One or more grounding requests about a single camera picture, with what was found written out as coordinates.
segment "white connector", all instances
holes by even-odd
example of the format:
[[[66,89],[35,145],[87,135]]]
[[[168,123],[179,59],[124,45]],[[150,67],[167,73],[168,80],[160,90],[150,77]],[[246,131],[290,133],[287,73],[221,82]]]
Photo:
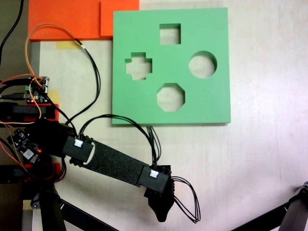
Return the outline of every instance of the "white connector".
[[[75,139],[75,143],[74,143],[75,146],[81,148],[82,144],[83,144],[83,141]]]
[[[156,172],[156,171],[154,171],[154,170],[152,170],[152,169],[151,169],[151,172],[150,172],[150,177],[157,178],[158,173],[159,173],[159,172]]]

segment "circular hole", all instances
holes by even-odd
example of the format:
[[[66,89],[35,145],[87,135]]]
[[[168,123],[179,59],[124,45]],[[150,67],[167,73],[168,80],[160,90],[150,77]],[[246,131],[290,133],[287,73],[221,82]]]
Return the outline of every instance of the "circular hole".
[[[199,51],[192,56],[188,67],[197,78],[208,78],[215,73],[217,61],[210,52]]]

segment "cross-shaped hole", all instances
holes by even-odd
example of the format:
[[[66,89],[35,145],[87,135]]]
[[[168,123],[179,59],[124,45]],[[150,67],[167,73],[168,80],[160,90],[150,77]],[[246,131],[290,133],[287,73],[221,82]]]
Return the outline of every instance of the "cross-shaped hole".
[[[148,73],[152,73],[152,59],[146,58],[145,52],[132,53],[131,59],[126,59],[126,74],[132,80],[145,80]]]

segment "square hole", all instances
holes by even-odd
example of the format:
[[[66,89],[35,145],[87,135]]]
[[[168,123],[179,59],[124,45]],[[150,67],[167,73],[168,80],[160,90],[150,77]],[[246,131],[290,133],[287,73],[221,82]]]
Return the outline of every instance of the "square hole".
[[[181,24],[160,24],[160,45],[181,44]]]

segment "octagonal hole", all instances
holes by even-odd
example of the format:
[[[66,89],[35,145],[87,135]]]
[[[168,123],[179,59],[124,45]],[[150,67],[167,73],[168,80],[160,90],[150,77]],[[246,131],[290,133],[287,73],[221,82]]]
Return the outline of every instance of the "octagonal hole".
[[[185,91],[176,83],[165,83],[157,92],[157,104],[165,112],[176,112],[185,104]]]
[[[217,60],[212,53],[199,51],[192,56],[188,67],[197,78],[208,78],[215,73]]]

